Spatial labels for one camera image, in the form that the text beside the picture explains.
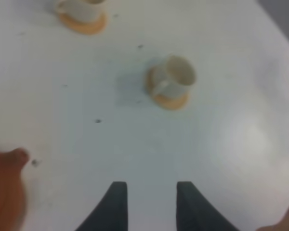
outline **coffee cup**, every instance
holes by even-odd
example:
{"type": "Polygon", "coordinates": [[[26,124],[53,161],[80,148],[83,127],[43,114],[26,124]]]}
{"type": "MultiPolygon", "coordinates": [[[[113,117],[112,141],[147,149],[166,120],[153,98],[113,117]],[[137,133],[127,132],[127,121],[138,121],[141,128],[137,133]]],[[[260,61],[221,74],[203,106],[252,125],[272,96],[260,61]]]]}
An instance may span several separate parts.
{"type": "Polygon", "coordinates": [[[176,100],[191,90],[196,82],[196,72],[187,59],[169,55],[154,68],[152,82],[153,96],[176,100]]]}
{"type": "Polygon", "coordinates": [[[71,18],[81,23],[97,21],[104,8],[105,0],[60,0],[56,3],[57,13],[66,13],[71,18]]]}

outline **table surface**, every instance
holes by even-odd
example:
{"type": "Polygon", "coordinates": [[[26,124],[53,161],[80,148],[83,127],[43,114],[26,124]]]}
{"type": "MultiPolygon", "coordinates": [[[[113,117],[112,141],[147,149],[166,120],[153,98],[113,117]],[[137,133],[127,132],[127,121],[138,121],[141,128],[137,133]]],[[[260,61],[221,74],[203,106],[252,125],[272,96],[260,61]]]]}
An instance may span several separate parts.
{"type": "Polygon", "coordinates": [[[0,148],[39,162],[23,172],[25,231],[74,231],[117,180],[132,231],[175,230],[180,180],[242,231],[282,218],[289,42],[256,1],[109,0],[96,36],[65,28],[52,7],[0,0],[0,148]],[[170,52],[198,77],[176,112],[143,85],[170,52]]]}

